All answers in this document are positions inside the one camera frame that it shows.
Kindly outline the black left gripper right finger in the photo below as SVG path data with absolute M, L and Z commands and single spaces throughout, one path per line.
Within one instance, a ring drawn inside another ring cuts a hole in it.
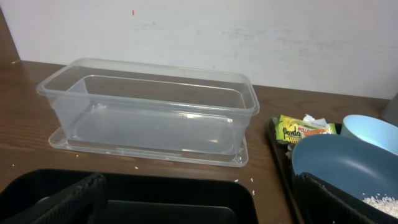
M 309 173 L 295 175 L 292 188 L 306 223 L 397 224 L 388 215 Z

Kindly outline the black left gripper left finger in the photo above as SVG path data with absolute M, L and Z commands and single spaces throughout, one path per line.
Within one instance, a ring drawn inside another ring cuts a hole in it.
M 106 177 L 16 180 L 1 192 L 1 223 L 97 223 L 108 203 Z

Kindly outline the light blue bowl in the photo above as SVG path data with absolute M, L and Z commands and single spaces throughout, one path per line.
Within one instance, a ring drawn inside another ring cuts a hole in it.
M 377 118 L 352 114 L 344 117 L 340 134 L 397 154 L 397 126 Z

